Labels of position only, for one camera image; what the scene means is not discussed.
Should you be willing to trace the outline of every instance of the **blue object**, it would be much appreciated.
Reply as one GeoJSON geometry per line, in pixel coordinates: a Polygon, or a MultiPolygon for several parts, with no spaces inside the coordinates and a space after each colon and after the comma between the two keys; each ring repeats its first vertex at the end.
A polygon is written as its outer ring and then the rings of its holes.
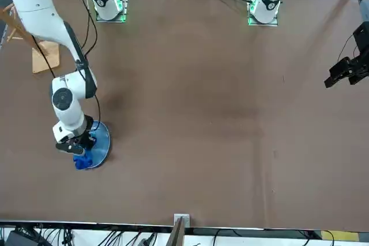
{"type": "Polygon", "coordinates": [[[108,156],[110,150],[109,130],[102,122],[100,122],[99,128],[95,130],[98,124],[98,121],[94,121],[91,127],[90,135],[96,140],[91,150],[85,150],[83,156],[73,155],[74,165],[77,170],[99,167],[108,156]]]}

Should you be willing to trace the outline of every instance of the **brown table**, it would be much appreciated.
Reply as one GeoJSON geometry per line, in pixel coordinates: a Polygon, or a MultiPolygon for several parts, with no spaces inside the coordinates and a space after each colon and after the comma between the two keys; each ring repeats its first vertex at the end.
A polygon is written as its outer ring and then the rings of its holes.
{"type": "MultiPolygon", "coordinates": [[[[83,41],[81,1],[54,2],[83,41]]],[[[246,14],[235,0],[129,0],[126,24],[97,25],[89,61],[113,146],[89,172],[54,148],[50,73],[5,44],[0,218],[368,231],[369,80],[323,83],[357,0],[283,0],[278,28],[246,14]]],[[[58,75],[74,69],[61,57],[58,75]]]]}

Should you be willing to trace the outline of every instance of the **yellow floor marking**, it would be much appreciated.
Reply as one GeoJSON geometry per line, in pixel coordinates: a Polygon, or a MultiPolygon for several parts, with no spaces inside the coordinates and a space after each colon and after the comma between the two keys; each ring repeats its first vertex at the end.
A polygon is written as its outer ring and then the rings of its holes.
{"type": "MultiPolygon", "coordinates": [[[[336,230],[331,230],[330,232],[333,234],[334,240],[359,241],[358,233],[339,232],[336,230]]],[[[332,235],[329,232],[322,231],[321,233],[322,233],[322,239],[332,240],[332,235]]]]}

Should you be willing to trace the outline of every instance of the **brown tabletop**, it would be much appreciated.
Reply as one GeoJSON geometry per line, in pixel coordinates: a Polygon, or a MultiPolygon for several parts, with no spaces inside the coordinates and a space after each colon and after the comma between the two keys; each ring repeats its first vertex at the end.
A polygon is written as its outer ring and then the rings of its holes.
{"type": "MultiPolygon", "coordinates": [[[[54,3],[83,41],[81,0],[54,3]]],[[[236,0],[129,0],[126,24],[99,23],[89,61],[112,149],[87,172],[55,149],[51,74],[5,44],[0,218],[368,231],[369,80],[323,83],[357,0],[283,0],[277,28],[246,14],[236,0]]],[[[72,70],[62,47],[55,72],[72,70]]]]}

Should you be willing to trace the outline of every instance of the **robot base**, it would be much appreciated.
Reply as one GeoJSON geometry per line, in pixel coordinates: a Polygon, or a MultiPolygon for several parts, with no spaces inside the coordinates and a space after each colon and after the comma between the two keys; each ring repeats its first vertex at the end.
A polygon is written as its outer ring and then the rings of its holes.
{"type": "Polygon", "coordinates": [[[278,8],[276,8],[277,9],[276,15],[270,23],[261,23],[253,16],[253,11],[255,9],[255,5],[258,0],[249,0],[249,1],[252,1],[252,3],[247,3],[247,22],[249,26],[273,26],[273,27],[278,26],[278,18],[277,18],[278,8]]]}
{"type": "Polygon", "coordinates": [[[116,5],[122,9],[122,11],[112,20],[104,20],[102,19],[98,12],[96,11],[96,21],[97,22],[118,22],[124,23],[127,19],[127,7],[128,7],[128,0],[116,0],[116,5]]]}

